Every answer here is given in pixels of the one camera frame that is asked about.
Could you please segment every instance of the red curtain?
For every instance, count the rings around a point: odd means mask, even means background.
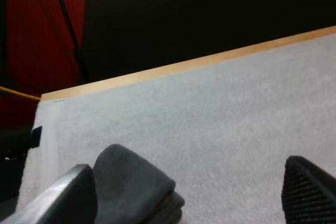
[[[65,3],[81,42],[85,0]],[[39,95],[78,83],[74,46],[58,0],[6,0],[6,16],[8,70],[17,91]],[[32,123],[36,102],[0,101],[0,127]]]

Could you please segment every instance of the black cord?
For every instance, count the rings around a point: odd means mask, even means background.
[[[70,32],[70,36],[72,39],[72,42],[74,44],[74,56],[75,56],[75,60],[78,63],[82,78],[84,82],[88,82],[89,81],[89,71],[88,68],[85,64],[85,62],[83,61],[83,58],[80,56],[80,48],[79,48],[79,43],[75,34],[75,30],[74,27],[72,26],[71,20],[70,20],[70,16],[68,13],[68,10],[65,6],[65,2],[64,0],[58,0],[60,6],[61,6],[61,10],[65,19],[65,22],[67,23],[69,32]]]

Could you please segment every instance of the wooden strip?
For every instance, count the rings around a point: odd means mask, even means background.
[[[141,81],[156,79],[170,74],[182,72],[185,70],[200,68],[210,64],[219,63],[225,60],[235,59],[238,57],[255,54],[265,50],[270,50],[290,44],[303,42],[336,33],[336,26],[309,31],[307,33],[298,34],[290,37],[267,41],[260,44],[255,44],[248,47],[242,47],[231,51],[220,52],[218,54],[200,57],[192,60],[182,61],[167,66],[144,70],[141,72],[126,74],[107,80],[97,81],[81,86],[76,86],[69,89],[58,90],[42,95],[42,100],[65,99],[78,95],[89,94],[101,90],[112,89],[124,85],[134,84]]]
[[[0,91],[4,91],[4,92],[9,93],[9,94],[18,95],[20,97],[25,97],[25,98],[32,99],[32,100],[35,100],[35,101],[40,101],[41,100],[40,97],[35,97],[33,95],[30,95],[30,94],[21,93],[21,92],[18,92],[18,91],[12,90],[12,89],[8,89],[8,88],[2,87],[2,86],[0,86]]]

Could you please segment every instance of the ribbed black rubber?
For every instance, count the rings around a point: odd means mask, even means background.
[[[303,157],[286,161],[282,208],[286,223],[336,223],[336,180]]]

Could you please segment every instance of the carpeted platform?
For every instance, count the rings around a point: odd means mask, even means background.
[[[176,181],[182,223],[285,223],[284,164],[336,175],[336,35],[63,101],[41,102],[18,208],[108,145]]]

